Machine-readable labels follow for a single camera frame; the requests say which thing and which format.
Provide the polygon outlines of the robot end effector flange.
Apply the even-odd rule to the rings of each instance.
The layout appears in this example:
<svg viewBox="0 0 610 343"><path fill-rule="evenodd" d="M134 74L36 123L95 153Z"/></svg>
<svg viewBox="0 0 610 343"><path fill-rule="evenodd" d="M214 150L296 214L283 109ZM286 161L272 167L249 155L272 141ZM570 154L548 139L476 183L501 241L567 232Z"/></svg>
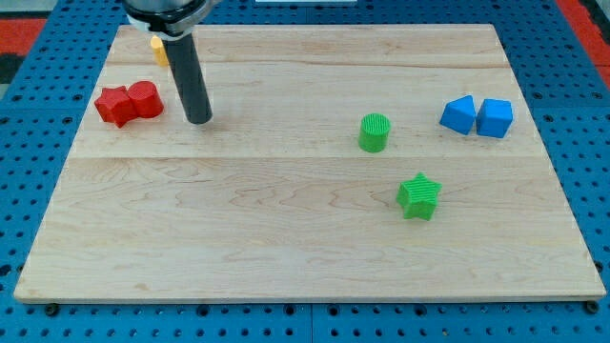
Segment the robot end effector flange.
<svg viewBox="0 0 610 343"><path fill-rule="evenodd" d="M214 8L214 0L122 0L131 25L165 40L193 31Z"/></svg>

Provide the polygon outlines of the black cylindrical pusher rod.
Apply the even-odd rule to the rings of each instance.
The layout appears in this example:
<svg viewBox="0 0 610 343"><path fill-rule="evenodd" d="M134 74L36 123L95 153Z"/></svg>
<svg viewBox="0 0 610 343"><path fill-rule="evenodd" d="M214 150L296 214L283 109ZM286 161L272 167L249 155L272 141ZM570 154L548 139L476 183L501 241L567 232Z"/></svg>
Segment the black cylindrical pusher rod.
<svg viewBox="0 0 610 343"><path fill-rule="evenodd" d="M163 44L187 120L195 125L209 122L213 111L193 36L187 34Z"/></svg>

